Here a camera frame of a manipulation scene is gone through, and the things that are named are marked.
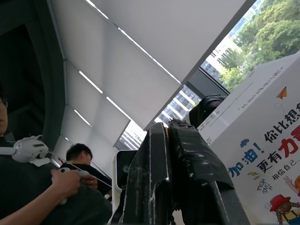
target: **orange paper airplane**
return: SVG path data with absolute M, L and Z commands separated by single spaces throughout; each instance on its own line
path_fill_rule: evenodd
M 277 95 L 277 98 L 283 99 L 286 96 L 287 96 L 287 93 L 286 93 L 286 86 L 285 86 L 285 88 L 283 88 L 283 90 L 279 93 L 279 95 Z

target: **green foliage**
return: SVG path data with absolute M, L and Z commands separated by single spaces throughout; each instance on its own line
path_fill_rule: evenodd
M 244 62 L 243 54 L 232 49 L 228 49 L 225 52 L 225 56 L 222 57 L 222 62 L 227 69 L 238 68 Z
M 243 52 L 232 52 L 222 59 L 227 69 L 220 80 L 228 90 L 257 65 L 300 50 L 300 0 L 265 0 L 261 12 L 238 33 L 238 40 Z
M 233 91 L 244 79 L 238 68 L 225 69 L 220 75 L 220 81 L 225 83 L 227 90 Z

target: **glass window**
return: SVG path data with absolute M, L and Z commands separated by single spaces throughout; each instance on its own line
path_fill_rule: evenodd
M 170 119 L 183 119 L 187 111 L 191 110 L 200 101 L 201 99 L 190 88 L 184 85 L 183 89 L 154 121 L 163 122 L 164 126 L 167 127 L 171 121 Z M 129 149 L 137 150 L 141 146 L 146 134 L 146 131 L 143 131 L 135 122 L 131 121 L 122 134 L 120 141 Z
M 300 1 L 257 0 L 216 49 L 201 67 L 232 91 L 259 64 L 300 50 Z

